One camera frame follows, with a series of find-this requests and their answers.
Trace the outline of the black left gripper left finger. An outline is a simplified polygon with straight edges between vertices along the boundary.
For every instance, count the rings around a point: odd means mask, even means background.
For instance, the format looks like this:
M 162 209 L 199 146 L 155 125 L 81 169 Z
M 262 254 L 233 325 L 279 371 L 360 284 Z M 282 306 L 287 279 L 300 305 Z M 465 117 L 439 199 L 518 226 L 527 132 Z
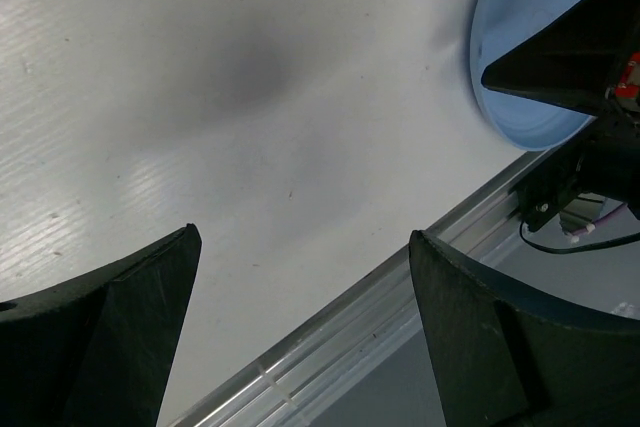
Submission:
M 188 224 L 121 260 L 2 302 L 2 425 L 155 425 L 201 245 Z

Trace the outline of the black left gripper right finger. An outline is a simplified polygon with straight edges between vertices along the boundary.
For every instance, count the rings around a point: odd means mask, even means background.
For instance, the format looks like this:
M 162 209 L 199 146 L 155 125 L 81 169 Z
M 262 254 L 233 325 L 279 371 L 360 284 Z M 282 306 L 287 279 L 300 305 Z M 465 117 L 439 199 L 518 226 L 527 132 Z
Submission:
M 413 289 L 450 426 L 635 426 L 639 324 L 547 294 L 425 232 Z

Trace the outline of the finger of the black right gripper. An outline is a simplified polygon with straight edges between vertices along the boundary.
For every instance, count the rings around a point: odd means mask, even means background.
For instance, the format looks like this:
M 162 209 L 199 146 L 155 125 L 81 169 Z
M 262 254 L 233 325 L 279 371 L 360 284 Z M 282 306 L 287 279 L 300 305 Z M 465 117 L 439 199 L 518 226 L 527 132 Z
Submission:
M 639 0 L 581 0 L 485 68 L 489 90 L 588 115 L 639 113 Z

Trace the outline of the light blue plate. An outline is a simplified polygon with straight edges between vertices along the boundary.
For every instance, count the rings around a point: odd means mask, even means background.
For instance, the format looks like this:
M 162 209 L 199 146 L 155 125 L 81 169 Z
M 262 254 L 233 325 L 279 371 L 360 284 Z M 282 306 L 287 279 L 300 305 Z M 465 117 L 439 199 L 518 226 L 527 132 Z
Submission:
M 492 127 L 545 151 L 594 122 L 639 134 L 639 0 L 478 0 L 471 82 Z

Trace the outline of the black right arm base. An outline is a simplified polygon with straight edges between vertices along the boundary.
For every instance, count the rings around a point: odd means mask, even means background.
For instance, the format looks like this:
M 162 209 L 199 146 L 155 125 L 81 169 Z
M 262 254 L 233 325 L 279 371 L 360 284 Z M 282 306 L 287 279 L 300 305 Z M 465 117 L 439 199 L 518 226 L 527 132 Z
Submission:
M 611 117 L 590 123 L 516 185 L 530 231 L 540 230 L 581 194 L 627 204 L 639 215 L 639 123 Z

